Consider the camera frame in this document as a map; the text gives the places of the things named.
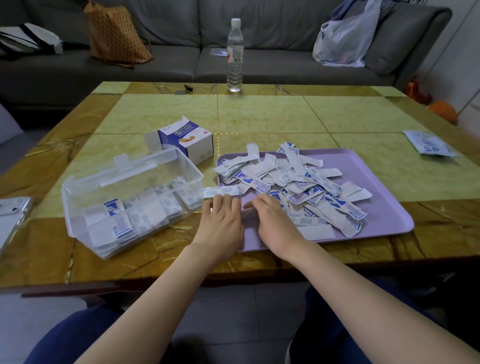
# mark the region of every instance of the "lilac plastic tray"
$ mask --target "lilac plastic tray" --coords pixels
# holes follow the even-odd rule
[[[260,152],[260,159],[263,160],[265,153],[276,155],[277,158],[286,158],[284,154],[277,152]],[[346,238],[337,228],[333,228],[335,239],[322,240],[320,243],[332,243],[342,240],[370,238],[373,236],[402,234],[413,230],[413,220],[408,212],[393,197],[387,188],[378,180],[367,165],[360,159],[354,151],[345,148],[331,149],[305,149],[300,150],[300,154],[315,159],[323,159],[322,168],[338,168],[343,175],[333,177],[331,180],[338,184],[344,184],[351,181],[361,188],[369,190],[373,197],[355,202],[368,215],[362,220],[362,230],[353,238]],[[230,153],[218,157],[217,165],[222,159],[233,159],[237,156],[246,156],[247,153]],[[225,186],[220,178],[218,185]],[[242,196],[242,205],[257,196],[253,189],[250,189]],[[258,221],[256,219],[247,220],[245,226],[245,242],[241,251],[248,252],[253,250],[268,249],[258,236]]]

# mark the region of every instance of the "plastic water bottle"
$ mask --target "plastic water bottle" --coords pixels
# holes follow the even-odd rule
[[[240,19],[233,18],[232,30],[230,30],[227,42],[227,87],[230,92],[240,92],[243,79],[241,72],[243,64],[243,35],[241,34],[240,26]]]

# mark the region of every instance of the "plastic storage box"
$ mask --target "plastic storage box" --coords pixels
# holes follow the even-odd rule
[[[103,259],[202,209],[204,176],[176,147],[86,172],[62,185],[65,221]]]

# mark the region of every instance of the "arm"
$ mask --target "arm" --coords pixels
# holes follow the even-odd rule
[[[77,360],[77,364],[158,364],[200,284],[243,244],[241,202],[216,195],[204,202],[191,245]]]
[[[478,363],[480,353],[305,240],[279,203],[262,195],[259,234],[296,267],[329,304],[373,363]]]

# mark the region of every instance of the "gray floor tile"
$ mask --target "gray floor tile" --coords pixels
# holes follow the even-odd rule
[[[50,128],[28,129],[8,142],[0,145],[0,175],[8,171],[16,162],[33,148]]]
[[[309,282],[255,285],[260,340],[291,339],[305,316]]]
[[[253,286],[200,288],[173,338],[196,344],[258,340]]]
[[[198,364],[283,364],[290,340],[241,342],[197,346],[193,363]]]
[[[0,295],[0,363],[23,362],[52,327],[84,308],[78,298]]]

